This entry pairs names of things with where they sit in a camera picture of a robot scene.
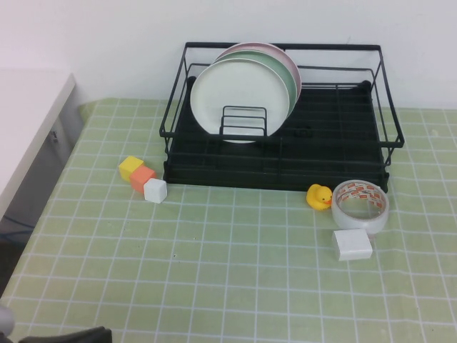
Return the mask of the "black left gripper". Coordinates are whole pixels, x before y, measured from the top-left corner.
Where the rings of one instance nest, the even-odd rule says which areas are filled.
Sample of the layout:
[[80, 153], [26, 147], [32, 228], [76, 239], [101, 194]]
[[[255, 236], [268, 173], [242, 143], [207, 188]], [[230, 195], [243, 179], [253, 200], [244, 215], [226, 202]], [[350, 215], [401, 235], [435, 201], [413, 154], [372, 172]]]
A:
[[94, 331], [80, 331], [57, 336], [27, 336], [19, 341], [21, 343], [66, 343], [85, 342], [89, 337], [89, 343], [112, 343], [112, 332], [105, 327], [97, 327]]

